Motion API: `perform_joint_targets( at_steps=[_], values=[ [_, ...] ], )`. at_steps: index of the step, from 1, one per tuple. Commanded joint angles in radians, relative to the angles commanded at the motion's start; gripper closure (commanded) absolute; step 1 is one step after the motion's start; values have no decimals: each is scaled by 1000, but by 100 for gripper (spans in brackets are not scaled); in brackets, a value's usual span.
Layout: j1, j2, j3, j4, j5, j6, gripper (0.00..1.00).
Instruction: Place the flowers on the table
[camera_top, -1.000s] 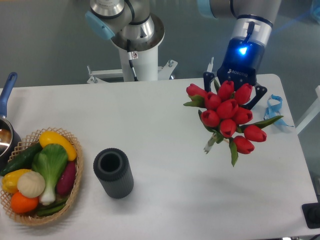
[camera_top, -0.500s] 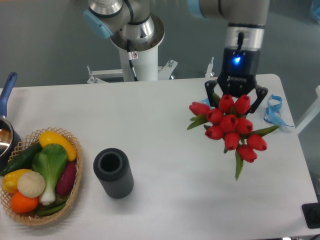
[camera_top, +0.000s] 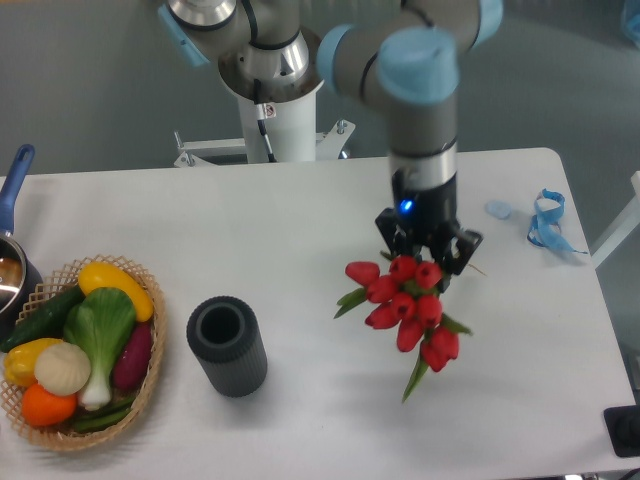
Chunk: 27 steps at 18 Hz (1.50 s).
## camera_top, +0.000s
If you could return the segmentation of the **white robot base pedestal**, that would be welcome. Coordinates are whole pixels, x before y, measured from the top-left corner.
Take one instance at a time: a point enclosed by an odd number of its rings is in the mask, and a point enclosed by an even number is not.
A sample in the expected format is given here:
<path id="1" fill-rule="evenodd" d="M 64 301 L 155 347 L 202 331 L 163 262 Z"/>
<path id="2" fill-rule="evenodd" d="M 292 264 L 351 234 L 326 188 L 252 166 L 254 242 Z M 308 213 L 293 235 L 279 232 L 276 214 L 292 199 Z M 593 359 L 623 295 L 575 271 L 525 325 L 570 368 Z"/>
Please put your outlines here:
<path id="1" fill-rule="evenodd" d="M 248 164 L 299 163 L 347 157 L 345 147 L 356 125 L 340 118 L 328 131 L 319 131 L 316 90 L 282 103 L 256 104 L 242 96 L 236 100 L 242 136 L 184 142 L 175 133 L 175 167 L 213 166 L 227 157 L 238 157 Z"/>

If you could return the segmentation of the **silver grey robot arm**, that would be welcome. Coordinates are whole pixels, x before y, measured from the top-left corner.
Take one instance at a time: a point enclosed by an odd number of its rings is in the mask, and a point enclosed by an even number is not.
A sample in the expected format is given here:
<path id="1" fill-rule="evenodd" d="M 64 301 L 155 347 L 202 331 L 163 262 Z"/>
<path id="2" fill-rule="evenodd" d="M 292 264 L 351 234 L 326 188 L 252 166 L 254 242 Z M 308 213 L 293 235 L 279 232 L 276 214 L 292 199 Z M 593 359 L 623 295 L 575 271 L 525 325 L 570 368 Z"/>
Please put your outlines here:
<path id="1" fill-rule="evenodd" d="M 457 218 L 458 57 L 494 35 L 499 1 L 404 1 L 374 26 L 305 28 L 295 1 L 164 1 L 158 14 L 195 65 L 236 97 L 248 160 L 314 159 L 315 102 L 327 87 L 386 124 L 393 204 L 376 226 L 394 255 L 428 251 L 458 275 L 481 235 Z"/>

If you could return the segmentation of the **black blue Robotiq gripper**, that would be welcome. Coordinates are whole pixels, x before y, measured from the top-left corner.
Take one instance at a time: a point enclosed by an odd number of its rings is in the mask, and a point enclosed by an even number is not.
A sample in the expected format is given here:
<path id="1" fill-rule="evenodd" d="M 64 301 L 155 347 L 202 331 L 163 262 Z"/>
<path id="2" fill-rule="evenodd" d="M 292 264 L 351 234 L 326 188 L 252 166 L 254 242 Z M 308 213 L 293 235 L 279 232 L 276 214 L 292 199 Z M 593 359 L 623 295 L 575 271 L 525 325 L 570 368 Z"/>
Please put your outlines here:
<path id="1" fill-rule="evenodd" d="M 452 276 L 459 276 L 478 249 L 484 236 L 465 230 L 457 219 L 457 178 L 428 189 L 413 188 L 405 175 L 391 178 L 394 205 L 375 219 L 389 257 L 416 257 L 427 248 L 441 268 L 438 290 L 444 293 Z"/>

